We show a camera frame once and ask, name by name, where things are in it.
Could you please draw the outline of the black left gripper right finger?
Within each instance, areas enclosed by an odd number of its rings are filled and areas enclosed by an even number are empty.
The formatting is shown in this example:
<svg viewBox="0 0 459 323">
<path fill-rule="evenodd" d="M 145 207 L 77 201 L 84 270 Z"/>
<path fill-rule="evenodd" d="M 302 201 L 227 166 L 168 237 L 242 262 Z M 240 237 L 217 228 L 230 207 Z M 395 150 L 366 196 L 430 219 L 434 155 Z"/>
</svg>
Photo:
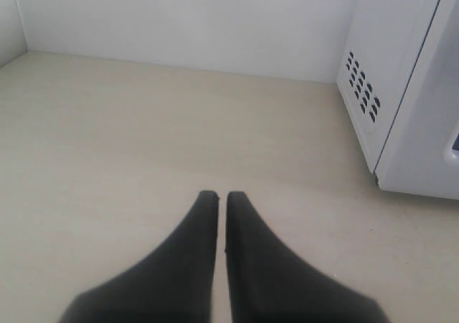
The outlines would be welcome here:
<svg viewBox="0 0 459 323">
<path fill-rule="evenodd" d="M 372 298 L 316 270 L 267 226 L 244 192 L 227 196 L 233 322 L 388 322 Z"/>
</svg>

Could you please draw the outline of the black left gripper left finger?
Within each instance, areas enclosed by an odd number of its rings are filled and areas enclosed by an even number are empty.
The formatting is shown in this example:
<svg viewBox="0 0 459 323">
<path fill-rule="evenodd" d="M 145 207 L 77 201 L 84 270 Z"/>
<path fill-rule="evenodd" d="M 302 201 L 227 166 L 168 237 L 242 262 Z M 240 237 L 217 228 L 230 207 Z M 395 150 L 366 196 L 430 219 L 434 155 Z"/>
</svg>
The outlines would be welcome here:
<svg viewBox="0 0 459 323">
<path fill-rule="evenodd" d="M 170 236 L 115 278 L 78 295 L 61 322 L 210 322 L 219 197 L 201 191 Z"/>
</svg>

